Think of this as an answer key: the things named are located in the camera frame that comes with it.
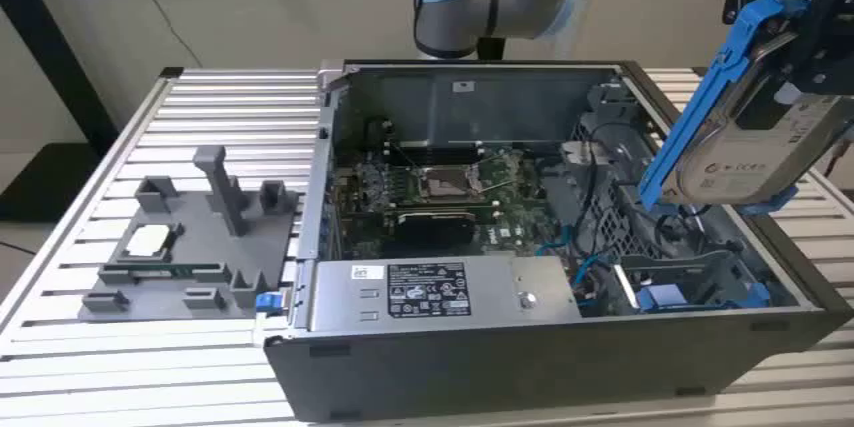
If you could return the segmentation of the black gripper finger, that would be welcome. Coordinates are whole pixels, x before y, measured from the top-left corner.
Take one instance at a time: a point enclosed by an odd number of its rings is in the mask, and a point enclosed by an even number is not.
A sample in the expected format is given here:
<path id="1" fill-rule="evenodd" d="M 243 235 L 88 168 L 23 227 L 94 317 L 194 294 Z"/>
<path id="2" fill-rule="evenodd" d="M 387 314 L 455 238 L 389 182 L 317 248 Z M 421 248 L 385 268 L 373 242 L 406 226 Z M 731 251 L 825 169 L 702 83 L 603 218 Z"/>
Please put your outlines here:
<path id="1" fill-rule="evenodd" d="M 850 0 L 757 0 L 773 4 L 772 19 L 784 28 L 752 43 L 752 67 L 735 124 L 772 129 L 798 98 L 816 102 L 853 95 L 853 2 Z"/>

